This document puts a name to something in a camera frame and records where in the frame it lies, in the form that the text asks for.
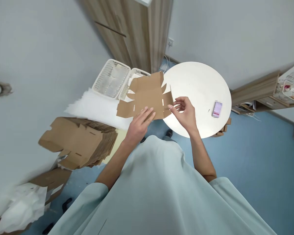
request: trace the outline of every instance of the white plastic basket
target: white plastic basket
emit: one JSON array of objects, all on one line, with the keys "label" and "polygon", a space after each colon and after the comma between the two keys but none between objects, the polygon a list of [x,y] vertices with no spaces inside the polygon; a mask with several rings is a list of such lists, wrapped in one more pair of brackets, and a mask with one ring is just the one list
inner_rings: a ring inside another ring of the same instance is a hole
[{"label": "white plastic basket", "polygon": [[128,74],[127,78],[124,81],[124,84],[121,88],[121,92],[119,94],[119,99],[120,100],[124,100],[124,101],[131,101],[131,99],[129,99],[128,97],[126,97],[126,94],[128,93],[130,84],[133,80],[134,77],[142,77],[142,76],[150,76],[150,73],[147,73],[143,70],[137,69],[137,68],[133,68],[130,73]]},{"label": "white plastic basket", "polygon": [[118,99],[120,90],[131,68],[113,59],[109,59],[99,73],[92,89],[99,94]]}]

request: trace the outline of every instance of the hand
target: hand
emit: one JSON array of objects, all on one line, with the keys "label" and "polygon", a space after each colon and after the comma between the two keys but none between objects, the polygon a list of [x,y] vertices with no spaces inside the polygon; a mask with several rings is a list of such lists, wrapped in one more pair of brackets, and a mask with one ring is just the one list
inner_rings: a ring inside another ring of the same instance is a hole
[{"label": "hand", "polygon": [[149,124],[156,115],[156,113],[153,112],[153,114],[146,120],[153,110],[154,108],[148,109],[148,107],[145,107],[133,118],[133,121],[128,128],[126,137],[123,140],[124,143],[132,147],[136,147],[136,145],[144,138]]},{"label": "hand", "polygon": [[173,107],[172,105],[168,105],[173,115],[189,134],[192,132],[198,132],[196,125],[195,108],[190,102],[189,98],[178,97],[175,100],[176,101],[173,103],[173,105],[177,106]]}]

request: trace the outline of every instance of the white round table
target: white round table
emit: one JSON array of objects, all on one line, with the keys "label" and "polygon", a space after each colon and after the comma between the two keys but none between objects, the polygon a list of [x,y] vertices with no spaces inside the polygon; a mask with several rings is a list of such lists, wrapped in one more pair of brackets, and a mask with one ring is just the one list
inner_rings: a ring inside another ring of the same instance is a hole
[{"label": "white round table", "polygon": [[[198,62],[184,62],[170,68],[164,74],[167,83],[165,92],[171,87],[172,97],[188,96],[195,107],[196,123],[201,138],[207,138],[220,131],[231,113],[231,94],[223,77],[208,65]],[[212,116],[215,101],[222,103],[220,117]],[[184,127],[171,114],[165,123],[179,135],[189,138]]]}]

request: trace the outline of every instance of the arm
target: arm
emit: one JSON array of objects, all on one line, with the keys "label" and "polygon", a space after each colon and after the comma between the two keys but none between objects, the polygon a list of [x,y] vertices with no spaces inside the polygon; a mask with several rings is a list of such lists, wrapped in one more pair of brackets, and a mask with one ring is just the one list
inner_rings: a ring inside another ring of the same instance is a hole
[{"label": "arm", "polygon": [[155,117],[155,112],[146,120],[151,114],[153,108],[145,107],[139,114],[137,114],[131,122],[126,137],[122,141],[120,147],[115,152],[111,160],[99,174],[95,182],[105,184],[110,190],[121,174],[121,170],[131,152],[136,145],[145,136],[148,126]]},{"label": "arm", "polygon": [[189,134],[194,168],[210,182],[217,178],[217,174],[197,129],[195,108],[188,97],[178,97],[175,100],[174,105],[177,106],[168,105],[168,107]]}]

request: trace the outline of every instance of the wooden cabinet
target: wooden cabinet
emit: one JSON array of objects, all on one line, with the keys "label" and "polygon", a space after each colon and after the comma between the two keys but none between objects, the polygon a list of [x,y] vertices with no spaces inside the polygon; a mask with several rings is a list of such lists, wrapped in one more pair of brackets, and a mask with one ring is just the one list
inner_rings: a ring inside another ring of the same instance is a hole
[{"label": "wooden cabinet", "polygon": [[159,70],[168,38],[172,0],[82,0],[116,60],[131,68]]},{"label": "wooden cabinet", "polygon": [[[246,114],[294,107],[294,104],[287,104],[273,97],[280,75],[281,71],[278,70],[231,91],[232,111],[237,114]],[[256,110],[244,104],[254,101]]]}]

